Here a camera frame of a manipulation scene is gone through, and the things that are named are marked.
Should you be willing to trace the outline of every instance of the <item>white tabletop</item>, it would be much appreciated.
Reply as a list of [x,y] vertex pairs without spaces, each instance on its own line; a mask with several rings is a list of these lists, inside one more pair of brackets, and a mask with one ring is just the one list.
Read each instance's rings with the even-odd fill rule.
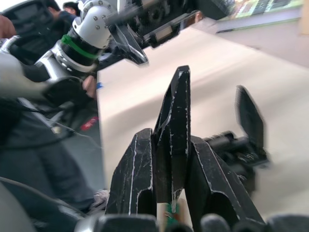
[[267,124],[272,167],[259,170],[253,201],[262,216],[309,214],[309,70],[193,28],[157,49],[150,65],[121,61],[102,70],[98,89],[104,168],[112,173],[133,135],[153,128],[178,66],[191,69],[191,130],[200,137],[231,130],[237,85],[244,85]]

